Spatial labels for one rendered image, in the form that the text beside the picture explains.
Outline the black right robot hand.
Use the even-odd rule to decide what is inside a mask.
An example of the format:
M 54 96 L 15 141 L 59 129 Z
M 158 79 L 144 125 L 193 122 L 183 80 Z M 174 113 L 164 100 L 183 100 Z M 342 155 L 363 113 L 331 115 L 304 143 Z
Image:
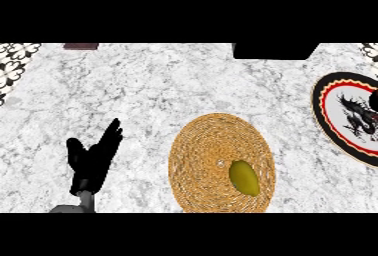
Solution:
M 369 107 L 378 112 L 378 90 L 375 90 L 369 96 Z

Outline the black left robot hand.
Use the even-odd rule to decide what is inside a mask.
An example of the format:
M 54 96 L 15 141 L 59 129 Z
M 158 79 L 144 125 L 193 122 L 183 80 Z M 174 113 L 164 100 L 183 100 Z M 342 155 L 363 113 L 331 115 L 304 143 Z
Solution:
M 66 140 L 68 164 L 74 171 L 69 193 L 77 195 L 82 191 L 96 194 L 102 188 L 111 162 L 122 140 L 119 120 L 113 119 L 102 138 L 88 149 L 77 138 Z

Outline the dragon print plate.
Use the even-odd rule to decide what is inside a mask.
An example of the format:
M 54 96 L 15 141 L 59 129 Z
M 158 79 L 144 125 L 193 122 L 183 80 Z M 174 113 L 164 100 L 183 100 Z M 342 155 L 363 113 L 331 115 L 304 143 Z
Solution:
M 332 143 L 366 165 L 378 168 L 378 112 L 369 96 L 378 81 L 351 72 L 333 72 L 316 82 L 311 111 Z

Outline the round woven wicker placemat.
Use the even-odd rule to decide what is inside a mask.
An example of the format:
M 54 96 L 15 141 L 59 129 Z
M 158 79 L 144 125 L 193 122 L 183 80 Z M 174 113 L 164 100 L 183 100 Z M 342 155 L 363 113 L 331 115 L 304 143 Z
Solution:
M 257 196 L 242 194 L 230 181 L 233 161 L 252 167 Z M 211 113 L 181 128 L 171 144 L 168 180 L 186 213 L 264 212 L 274 193 L 274 161 L 269 144 L 252 125 L 227 113 Z

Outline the yellow-green bell pepper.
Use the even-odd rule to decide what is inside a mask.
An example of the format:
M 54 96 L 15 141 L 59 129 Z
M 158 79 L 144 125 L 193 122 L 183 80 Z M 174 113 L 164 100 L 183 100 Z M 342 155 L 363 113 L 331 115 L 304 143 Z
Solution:
M 236 190 L 251 196 L 260 193 L 257 174 L 249 164 L 239 160 L 233 161 L 229 168 L 229 178 Z

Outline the black appliance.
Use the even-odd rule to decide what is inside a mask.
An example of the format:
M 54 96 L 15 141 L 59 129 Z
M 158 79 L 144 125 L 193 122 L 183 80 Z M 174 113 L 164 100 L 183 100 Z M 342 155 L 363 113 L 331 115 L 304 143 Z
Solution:
M 305 60 L 317 43 L 233 43 L 235 59 Z

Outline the dark brown flat object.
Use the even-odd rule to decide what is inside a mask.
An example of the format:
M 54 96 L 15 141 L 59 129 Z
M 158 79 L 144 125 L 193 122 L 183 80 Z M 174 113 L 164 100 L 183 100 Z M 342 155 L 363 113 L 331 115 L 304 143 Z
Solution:
M 65 43 L 65 50 L 97 50 L 99 43 Z

